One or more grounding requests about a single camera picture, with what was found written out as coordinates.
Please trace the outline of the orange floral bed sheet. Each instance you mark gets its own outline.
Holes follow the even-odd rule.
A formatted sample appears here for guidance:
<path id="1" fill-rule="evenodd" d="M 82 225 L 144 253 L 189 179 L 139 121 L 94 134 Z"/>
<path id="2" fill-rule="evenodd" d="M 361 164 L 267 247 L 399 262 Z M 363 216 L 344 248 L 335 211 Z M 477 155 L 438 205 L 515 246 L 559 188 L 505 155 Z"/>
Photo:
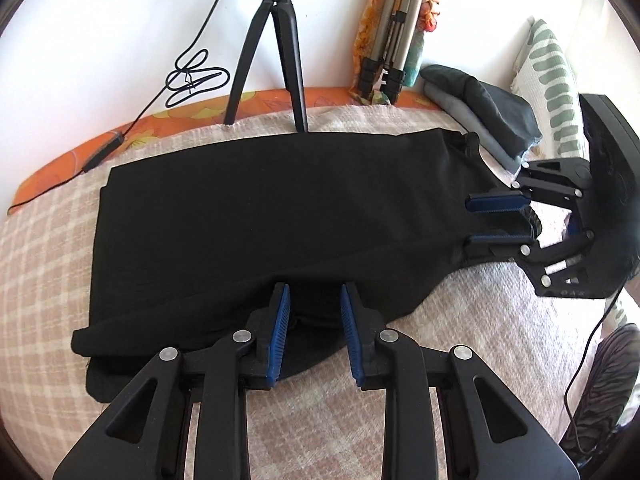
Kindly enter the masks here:
<path id="1" fill-rule="evenodd" d="M 362 103 L 347 88 L 311 88 L 305 92 L 305 98 L 311 110 Z M 113 158 L 124 151 L 140 148 L 145 143 L 169 138 L 192 129 L 219 125 L 224 121 L 227 103 L 228 99 L 225 96 L 218 96 L 146 116 L 135 126 L 122 125 L 119 130 L 126 133 L 125 139 L 108 156 Z M 291 98 L 283 89 L 251 91 L 242 94 L 236 117 L 245 119 L 290 110 Z M 114 130 L 102 133 L 38 169 L 17 188 L 8 213 L 14 214 L 18 208 L 79 176 L 89 158 L 115 136 Z"/>

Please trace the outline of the white green patterned pillow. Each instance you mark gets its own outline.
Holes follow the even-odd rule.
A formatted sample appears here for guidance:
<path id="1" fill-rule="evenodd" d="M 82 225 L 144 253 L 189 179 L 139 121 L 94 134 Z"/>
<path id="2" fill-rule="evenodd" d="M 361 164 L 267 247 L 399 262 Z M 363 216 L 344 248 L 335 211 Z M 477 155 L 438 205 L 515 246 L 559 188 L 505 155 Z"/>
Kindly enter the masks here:
<path id="1" fill-rule="evenodd" d="M 513 65 L 511 91 L 528 102 L 541 140 L 528 158 L 589 158 L 576 77 L 558 38 L 543 20 L 530 23 Z"/>

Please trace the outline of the silver folded tripod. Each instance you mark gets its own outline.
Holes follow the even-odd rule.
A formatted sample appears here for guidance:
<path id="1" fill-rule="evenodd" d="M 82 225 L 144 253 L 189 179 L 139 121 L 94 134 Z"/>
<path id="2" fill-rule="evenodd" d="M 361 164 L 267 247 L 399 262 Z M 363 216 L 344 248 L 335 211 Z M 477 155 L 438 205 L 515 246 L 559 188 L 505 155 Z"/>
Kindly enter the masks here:
<path id="1" fill-rule="evenodd" d="M 395 104 L 404 85 L 405 67 L 423 0 L 383 0 L 369 55 L 360 64 L 356 90 L 370 100 L 382 78 L 381 92 Z"/>

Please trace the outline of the stack of folded dark clothes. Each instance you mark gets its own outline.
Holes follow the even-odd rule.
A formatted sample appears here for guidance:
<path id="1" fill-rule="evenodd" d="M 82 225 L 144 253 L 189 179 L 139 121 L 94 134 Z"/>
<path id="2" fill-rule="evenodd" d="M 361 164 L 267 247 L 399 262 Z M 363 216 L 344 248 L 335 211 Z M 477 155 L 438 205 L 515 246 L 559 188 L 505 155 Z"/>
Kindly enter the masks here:
<path id="1" fill-rule="evenodd" d="M 510 174 L 542 140 L 532 107 L 520 96 L 442 65 L 420 70 L 423 93 L 464 128 Z"/>

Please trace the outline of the dark striped cloth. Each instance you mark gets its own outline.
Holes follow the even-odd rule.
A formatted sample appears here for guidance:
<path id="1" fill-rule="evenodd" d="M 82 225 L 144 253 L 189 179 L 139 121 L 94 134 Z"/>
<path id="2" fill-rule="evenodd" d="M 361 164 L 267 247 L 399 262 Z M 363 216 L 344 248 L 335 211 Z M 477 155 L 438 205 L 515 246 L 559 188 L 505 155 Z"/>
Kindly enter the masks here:
<path id="1" fill-rule="evenodd" d="M 639 329 L 617 327 L 598 345 L 587 382 L 560 447 L 588 479 L 631 430 L 639 402 Z"/>

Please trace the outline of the black pants with yellow stripes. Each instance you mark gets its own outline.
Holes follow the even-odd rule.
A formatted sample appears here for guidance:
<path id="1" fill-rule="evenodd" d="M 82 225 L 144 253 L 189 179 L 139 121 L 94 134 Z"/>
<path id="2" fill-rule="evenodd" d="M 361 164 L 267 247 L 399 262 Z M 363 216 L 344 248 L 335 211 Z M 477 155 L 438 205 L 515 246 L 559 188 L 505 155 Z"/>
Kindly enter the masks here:
<path id="1" fill-rule="evenodd" d="M 344 340 L 344 283 L 390 322 L 468 265 L 469 236 L 537 236 L 526 206 L 466 209 L 496 188 L 477 136 L 442 129 L 258 136 L 115 167 L 100 192 L 89 324 L 72 337 L 87 392 L 110 402 L 163 348 L 212 346 L 279 283 L 292 300 L 282 372 L 308 370 Z"/>

